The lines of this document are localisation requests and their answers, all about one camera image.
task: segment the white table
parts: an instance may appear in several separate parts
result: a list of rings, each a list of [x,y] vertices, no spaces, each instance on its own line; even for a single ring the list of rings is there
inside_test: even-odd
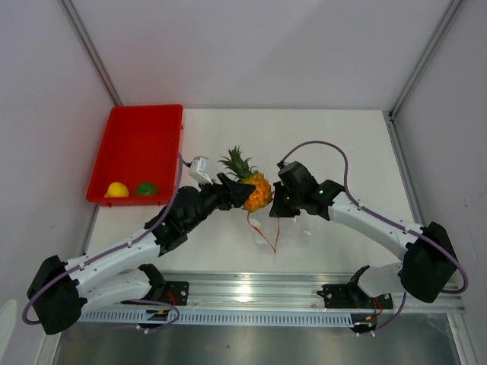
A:
[[[380,111],[287,109],[187,109],[184,112],[182,154],[209,157],[211,177],[223,171],[217,161],[228,148],[241,144],[244,155],[278,180],[275,165],[296,144],[322,139],[349,156],[349,185],[363,201],[411,221],[411,211]],[[300,149],[289,161],[304,164],[319,182],[343,181],[343,161],[322,145]],[[183,174],[183,185],[196,185]],[[95,253],[154,217],[159,207],[101,208],[89,243]],[[277,255],[257,245],[246,212],[216,211],[178,249],[160,257],[164,271],[258,273],[350,273],[363,265],[385,265],[396,258],[377,243],[347,227],[309,217],[311,242],[282,246]]]

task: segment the white wall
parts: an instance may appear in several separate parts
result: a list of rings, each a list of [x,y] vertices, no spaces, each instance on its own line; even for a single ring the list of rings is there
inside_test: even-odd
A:
[[[486,363],[487,2],[465,3],[398,126],[426,213],[469,274],[464,300]]]
[[[124,103],[389,110],[449,0],[75,0]]]
[[[111,103],[53,0],[0,2],[0,49],[0,307],[23,306],[40,263],[80,246]],[[43,338],[17,321],[2,365],[32,364]]]

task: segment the red tray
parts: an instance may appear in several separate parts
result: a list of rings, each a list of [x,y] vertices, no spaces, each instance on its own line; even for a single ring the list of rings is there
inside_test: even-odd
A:
[[[174,189],[180,147],[181,105],[116,106],[103,134],[86,199],[102,206],[165,205]],[[105,198],[108,185],[124,184],[130,196]],[[140,183],[157,195],[137,196]]]

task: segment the pineapple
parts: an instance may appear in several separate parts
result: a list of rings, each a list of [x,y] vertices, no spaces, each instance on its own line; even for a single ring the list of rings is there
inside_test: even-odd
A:
[[[272,201],[272,189],[269,181],[256,170],[255,166],[249,166],[251,158],[242,159],[242,151],[239,147],[234,147],[228,150],[230,157],[223,157],[219,162],[223,163],[229,170],[231,175],[237,178],[239,183],[251,184],[256,187],[252,195],[247,199],[243,205],[243,209],[248,212],[258,211],[264,208]]]

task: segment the yellow lemon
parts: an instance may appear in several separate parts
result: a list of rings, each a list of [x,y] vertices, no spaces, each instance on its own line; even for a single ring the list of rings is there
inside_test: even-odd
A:
[[[112,182],[105,194],[105,198],[121,198],[123,196],[129,196],[129,190],[121,182]]]

